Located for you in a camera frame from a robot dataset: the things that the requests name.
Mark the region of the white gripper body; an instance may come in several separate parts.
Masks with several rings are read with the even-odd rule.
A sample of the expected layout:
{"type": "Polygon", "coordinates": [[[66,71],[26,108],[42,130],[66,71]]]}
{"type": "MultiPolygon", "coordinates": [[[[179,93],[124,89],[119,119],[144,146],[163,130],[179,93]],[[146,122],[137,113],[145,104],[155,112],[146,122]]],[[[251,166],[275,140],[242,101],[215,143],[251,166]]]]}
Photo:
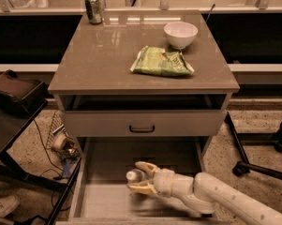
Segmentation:
{"type": "Polygon", "coordinates": [[[171,197],[174,175],[175,172],[168,169],[160,169],[155,173],[153,185],[157,195],[166,198],[171,197]]]}

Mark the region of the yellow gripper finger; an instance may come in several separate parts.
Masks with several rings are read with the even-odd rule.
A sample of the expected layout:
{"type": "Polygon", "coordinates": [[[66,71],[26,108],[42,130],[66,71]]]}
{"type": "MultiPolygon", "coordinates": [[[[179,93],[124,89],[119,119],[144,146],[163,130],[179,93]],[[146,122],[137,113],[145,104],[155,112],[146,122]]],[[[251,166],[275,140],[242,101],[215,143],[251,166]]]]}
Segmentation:
{"type": "Polygon", "coordinates": [[[154,186],[149,183],[128,184],[127,187],[133,191],[143,195],[156,194],[154,186]]]}
{"type": "Polygon", "coordinates": [[[144,161],[136,162],[135,166],[138,169],[144,171],[151,178],[153,178],[155,176],[155,173],[159,170],[159,168],[155,164],[144,161]]]}

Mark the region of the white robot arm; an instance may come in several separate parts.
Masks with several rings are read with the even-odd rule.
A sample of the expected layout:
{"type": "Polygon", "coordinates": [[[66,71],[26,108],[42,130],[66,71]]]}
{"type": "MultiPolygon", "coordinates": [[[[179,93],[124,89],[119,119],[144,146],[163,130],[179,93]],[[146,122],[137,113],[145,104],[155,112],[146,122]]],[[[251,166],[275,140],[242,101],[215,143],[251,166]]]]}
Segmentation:
{"type": "Polygon", "coordinates": [[[207,172],[186,176],[155,164],[138,161],[126,173],[134,192],[176,198],[201,214],[212,214],[219,203],[247,225],[282,225],[282,214],[220,181],[207,172]]]}

